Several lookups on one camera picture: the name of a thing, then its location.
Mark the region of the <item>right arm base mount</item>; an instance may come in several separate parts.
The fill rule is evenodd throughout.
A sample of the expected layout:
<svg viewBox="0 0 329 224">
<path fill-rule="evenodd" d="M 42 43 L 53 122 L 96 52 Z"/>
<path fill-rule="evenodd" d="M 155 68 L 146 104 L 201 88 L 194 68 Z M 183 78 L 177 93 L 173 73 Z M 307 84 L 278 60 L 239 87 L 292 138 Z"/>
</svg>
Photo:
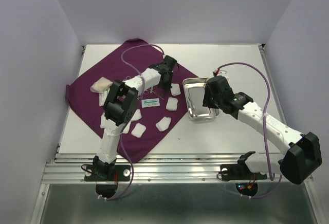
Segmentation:
<svg viewBox="0 0 329 224">
<path fill-rule="evenodd" d="M 246 165 L 246 160 L 255 152 L 247 152 L 241 155 L 237 160 L 237 163 L 222 164 L 220 171 L 217 173 L 217 179 L 223 182 L 231 180 L 247 180 L 247 183 L 236 183 L 235 187 L 241 196 L 248 198 L 255 198 L 258 192 L 258 180 L 267 179 L 266 174 L 253 173 Z"/>
</svg>

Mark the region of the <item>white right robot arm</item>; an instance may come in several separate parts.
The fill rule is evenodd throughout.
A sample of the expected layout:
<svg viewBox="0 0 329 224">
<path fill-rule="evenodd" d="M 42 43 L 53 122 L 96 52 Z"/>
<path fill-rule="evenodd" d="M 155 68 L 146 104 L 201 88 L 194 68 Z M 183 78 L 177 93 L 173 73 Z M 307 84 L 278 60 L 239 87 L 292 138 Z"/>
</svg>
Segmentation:
<svg viewBox="0 0 329 224">
<path fill-rule="evenodd" d="M 243 92 L 234 93 L 223 76 L 206 82 L 203 106 L 219 109 L 263 135 L 280 152 L 273 156 L 254 151 L 241 155 L 234 164 L 221 166 L 222 180 L 244 180 L 253 174 L 277 174 L 301 184 L 321 164 L 319 138 L 303 134 L 264 112 Z"/>
</svg>

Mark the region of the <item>suture packet white green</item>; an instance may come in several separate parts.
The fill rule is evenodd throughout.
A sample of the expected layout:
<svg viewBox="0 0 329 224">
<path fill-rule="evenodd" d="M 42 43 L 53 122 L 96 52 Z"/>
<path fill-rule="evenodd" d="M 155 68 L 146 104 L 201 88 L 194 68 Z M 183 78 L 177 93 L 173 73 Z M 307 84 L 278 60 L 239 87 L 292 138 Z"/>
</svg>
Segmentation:
<svg viewBox="0 0 329 224">
<path fill-rule="evenodd" d="M 142 108 L 158 107 L 158 106 L 160 106 L 159 98 L 143 99 L 142 102 L 141 102 L 141 107 Z"/>
</svg>

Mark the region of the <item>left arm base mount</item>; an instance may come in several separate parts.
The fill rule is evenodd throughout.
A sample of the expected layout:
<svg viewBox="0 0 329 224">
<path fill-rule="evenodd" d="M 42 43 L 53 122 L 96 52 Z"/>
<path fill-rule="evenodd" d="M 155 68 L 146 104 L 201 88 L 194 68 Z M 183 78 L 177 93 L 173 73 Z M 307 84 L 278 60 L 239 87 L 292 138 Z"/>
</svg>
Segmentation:
<svg viewBox="0 0 329 224">
<path fill-rule="evenodd" d="M 92 164 L 82 164 L 84 181 L 95 182 L 95 193 L 98 199 L 114 201 L 123 197 L 128 191 L 134 178 L 134 166 L 116 165 L 116 159 L 102 162 L 98 156 L 93 158 Z"/>
</svg>

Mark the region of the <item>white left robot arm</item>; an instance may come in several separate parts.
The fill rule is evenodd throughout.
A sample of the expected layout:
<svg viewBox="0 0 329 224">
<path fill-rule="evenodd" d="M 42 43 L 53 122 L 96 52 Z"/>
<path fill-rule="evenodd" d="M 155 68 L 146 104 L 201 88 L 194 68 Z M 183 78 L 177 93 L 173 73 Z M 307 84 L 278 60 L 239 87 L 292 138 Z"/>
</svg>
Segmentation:
<svg viewBox="0 0 329 224">
<path fill-rule="evenodd" d="M 169 90 L 177 61 L 165 55 L 160 63 L 150 65 L 129 80 L 115 80 L 103 109 L 106 125 L 99 151 L 93 159 L 97 174 L 104 180 L 114 175 L 117 147 L 124 127 L 130 122 L 146 89 L 157 86 Z"/>
</svg>

